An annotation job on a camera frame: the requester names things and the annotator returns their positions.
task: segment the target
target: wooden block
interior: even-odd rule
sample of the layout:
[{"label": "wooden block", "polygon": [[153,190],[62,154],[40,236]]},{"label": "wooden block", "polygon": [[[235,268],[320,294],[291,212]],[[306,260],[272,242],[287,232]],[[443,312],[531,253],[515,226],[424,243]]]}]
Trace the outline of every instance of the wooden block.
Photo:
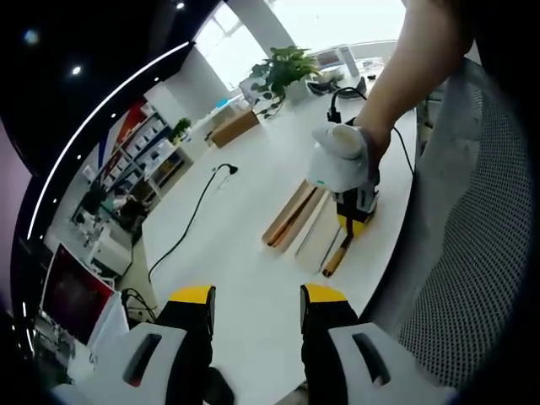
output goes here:
[{"label": "wooden block", "polygon": [[[262,241],[266,245],[273,245],[280,251],[286,251],[321,201],[323,195],[324,190],[310,185],[307,181],[302,181],[302,184],[287,201],[285,207],[262,235]],[[300,213],[291,223],[289,220],[295,212],[299,211],[299,208],[302,208]]]},{"label": "wooden block", "polygon": [[346,236],[336,214],[336,203],[328,195],[296,253],[296,261],[309,273],[318,273],[332,259]]}]

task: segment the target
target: black cable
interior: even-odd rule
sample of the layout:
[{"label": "black cable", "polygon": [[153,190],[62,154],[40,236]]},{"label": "black cable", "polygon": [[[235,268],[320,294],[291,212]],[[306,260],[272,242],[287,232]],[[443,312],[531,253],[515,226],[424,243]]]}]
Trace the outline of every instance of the black cable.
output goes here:
[{"label": "black cable", "polygon": [[[368,100],[365,95],[362,94],[362,92],[355,87],[342,87],[341,89],[336,90],[336,92],[332,95],[332,102],[330,103],[330,111],[328,112],[328,121],[330,122],[336,122],[341,123],[341,114],[336,110],[336,99],[338,98],[339,93],[342,93],[343,91],[355,91],[360,97],[362,97],[364,100]],[[403,142],[402,134],[397,130],[396,127],[392,128],[394,131],[396,131],[397,136],[399,137],[399,140],[402,143],[403,146],[403,152],[405,152],[405,158],[407,159],[408,168],[411,170],[411,175],[414,176],[414,170],[413,165],[411,165],[411,160],[408,158],[407,149],[405,148],[405,143]]]},{"label": "black cable", "polygon": [[192,226],[192,223],[193,223],[193,220],[195,219],[195,215],[197,215],[197,211],[199,209],[199,206],[201,205],[201,201],[203,200],[203,197],[204,197],[204,194],[206,193],[207,189],[210,187],[210,184],[212,183],[213,179],[215,178],[215,176],[218,174],[218,171],[219,169],[221,169],[222,167],[228,167],[229,168],[229,172],[231,175],[233,175],[234,173],[236,173],[238,171],[238,168],[236,166],[233,166],[233,165],[229,165],[228,163],[223,163],[221,165],[218,166],[218,168],[213,172],[213,174],[210,176],[210,180],[208,180],[208,183],[206,184],[206,186],[204,187],[204,190],[202,190],[202,193],[201,193],[201,196],[199,197],[199,201],[197,202],[197,206],[195,207],[195,211],[193,211],[193,215],[191,217],[191,219],[189,220],[189,222],[187,223],[187,227],[186,227],[186,230],[184,230],[184,234],[181,236],[181,238],[175,243],[174,246],[172,246],[169,251],[167,251],[153,266],[152,268],[150,268],[150,271],[148,272],[148,282],[149,283],[152,283],[152,280],[150,278],[150,276],[152,275],[152,272],[155,270],[155,268],[170,254],[172,253],[172,251],[174,249],[176,249],[176,247],[178,247],[178,245],[180,243],[182,243],[182,241],[186,238],[186,235],[187,235],[187,231],[190,229],[190,227]]},{"label": "black cable", "polygon": [[[132,296],[132,295],[129,295],[129,292],[133,292],[133,293],[136,294],[141,300],[144,300],[144,301],[145,301],[143,295],[142,295],[141,293],[139,293],[139,292],[138,292],[136,289],[134,289],[133,287],[128,287],[128,288],[124,289],[124,291],[127,293],[127,296],[128,296],[128,297],[131,297],[131,296]],[[158,306],[159,306],[159,305],[156,305],[156,306],[150,308],[150,310],[153,311],[153,310],[155,310],[156,308],[158,308]],[[131,309],[131,310],[141,310],[141,311],[142,311],[142,310],[148,310],[148,308],[149,308],[148,305],[146,306],[146,308],[132,307],[132,306],[129,307],[129,309]]]},{"label": "black cable", "polygon": [[146,303],[146,301],[144,300],[143,297],[139,297],[135,294],[129,294],[127,293],[126,294],[126,298],[129,299],[129,298],[134,298],[135,300],[137,300],[138,302],[140,302],[141,304],[143,304],[144,306],[144,309],[148,312],[148,314],[150,315],[150,318],[152,318],[152,322],[155,323],[158,318],[156,317],[156,315],[154,314],[154,312],[152,311],[152,309],[148,306],[148,304]]}]

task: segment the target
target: black ceiling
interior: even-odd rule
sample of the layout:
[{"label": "black ceiling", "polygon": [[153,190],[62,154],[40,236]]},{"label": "black ceiling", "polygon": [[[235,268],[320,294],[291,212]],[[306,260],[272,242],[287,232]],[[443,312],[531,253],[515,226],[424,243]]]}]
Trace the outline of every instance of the black ceiling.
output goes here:
[{"label": "black ceiling", "polygon": [[[84,118],[140,67],[191,41],[218,2],[184,0],[182,10],[171,0],[2,2],[0,117],[31,171],[46,177]],[[34,45],[24,40],[28,29],[39,36]],[[154,77],[176,73],[189,49],[134,80],[90,122],[62,162],[57,187],[73,176],[74,156],[89,153],[107,134],[111,113],[125,111]],[[76,65],[83,71],[74,77]]]}]

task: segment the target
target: office chair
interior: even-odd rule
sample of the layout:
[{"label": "office chair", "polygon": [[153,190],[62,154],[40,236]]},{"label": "office chair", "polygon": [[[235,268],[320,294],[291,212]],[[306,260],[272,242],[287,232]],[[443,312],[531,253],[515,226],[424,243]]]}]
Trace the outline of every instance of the office chair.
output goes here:
[{"label": "office chair", "polygon": [[444,385],[465,383],[509,318],[532,243],[532,193],[512,107],[465,60],[447,82],[385,299],[371,313]]}]

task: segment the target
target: computer monitor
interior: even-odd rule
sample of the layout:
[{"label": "computer monitor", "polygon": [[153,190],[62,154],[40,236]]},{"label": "computer monitor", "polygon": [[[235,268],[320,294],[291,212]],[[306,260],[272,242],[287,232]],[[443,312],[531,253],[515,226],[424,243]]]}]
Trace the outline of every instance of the computer monitor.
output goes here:
[{"label": "computer monitor", "polygon": [[98,320],[113,290],[91,273],[64,245],[52,258],[41,309],[84,345],[95,335]]}]

